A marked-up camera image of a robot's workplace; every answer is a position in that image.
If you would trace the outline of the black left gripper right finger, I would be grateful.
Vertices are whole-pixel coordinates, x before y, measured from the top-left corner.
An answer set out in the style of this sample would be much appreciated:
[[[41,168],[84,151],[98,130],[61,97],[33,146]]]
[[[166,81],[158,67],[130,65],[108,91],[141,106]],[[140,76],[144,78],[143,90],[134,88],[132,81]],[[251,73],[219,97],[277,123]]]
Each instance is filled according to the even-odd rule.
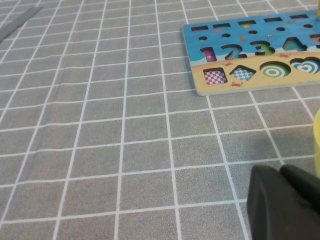
[[[320,212],[320,179],[307,171],[291,165],[285,164],[280,170],[280,174],[291,185],[309,206],[316,212]]]

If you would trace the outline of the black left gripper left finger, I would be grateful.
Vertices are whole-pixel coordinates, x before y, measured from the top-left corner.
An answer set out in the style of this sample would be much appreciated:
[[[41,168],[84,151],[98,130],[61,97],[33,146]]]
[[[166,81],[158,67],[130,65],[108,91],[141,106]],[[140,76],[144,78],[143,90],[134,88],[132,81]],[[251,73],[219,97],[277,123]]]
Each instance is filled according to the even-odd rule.
[[[247,215],[254,240],[318,240],[320,213],[315,212],[281,175],[280,169],[251,169]]]

